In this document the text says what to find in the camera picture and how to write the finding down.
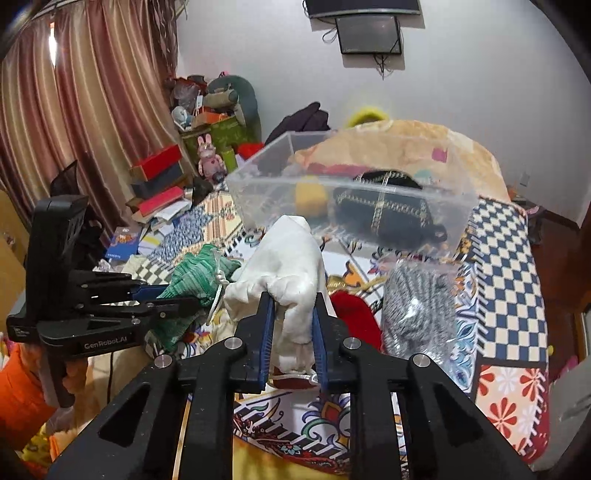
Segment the person's left hand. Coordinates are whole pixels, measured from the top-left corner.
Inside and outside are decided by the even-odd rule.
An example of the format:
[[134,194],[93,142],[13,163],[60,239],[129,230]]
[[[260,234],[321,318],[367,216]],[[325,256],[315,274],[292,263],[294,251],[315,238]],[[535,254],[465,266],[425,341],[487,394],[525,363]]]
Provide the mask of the person's left hand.
[[64,360],[50,356],[39,345],[20,345],[20,358],[25,370],[41,383],[45,402],[55,408],[70,408],[85,386],[88,360]]

